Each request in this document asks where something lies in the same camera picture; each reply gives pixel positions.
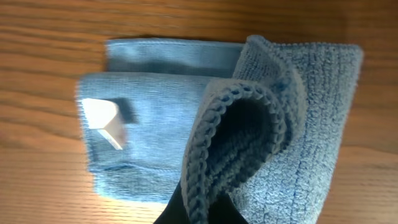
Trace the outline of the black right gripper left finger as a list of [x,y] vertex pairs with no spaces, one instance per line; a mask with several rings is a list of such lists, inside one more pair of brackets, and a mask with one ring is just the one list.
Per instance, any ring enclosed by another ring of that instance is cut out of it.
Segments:
[[187,212],[183,204],[182,188],[177,184],[166,208],[154,224],[189,224]]

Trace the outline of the blue microfibre cloth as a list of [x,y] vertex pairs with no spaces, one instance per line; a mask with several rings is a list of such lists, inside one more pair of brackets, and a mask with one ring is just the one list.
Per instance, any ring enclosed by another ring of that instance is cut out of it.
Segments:
[[[97,194],[167,206],[190,223],[228,194],[248,223],[316,223],[363,61],[357,45],[114,39],[77,98]],[[122,150],[90,129],[82,99],[119,106]]]

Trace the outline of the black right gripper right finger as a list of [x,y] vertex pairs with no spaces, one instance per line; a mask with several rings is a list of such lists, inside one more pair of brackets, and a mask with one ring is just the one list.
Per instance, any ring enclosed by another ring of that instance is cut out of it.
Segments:
[[208,216],[209,224],[248,224],[234,206],[228,194],[220,195],[211,204]]

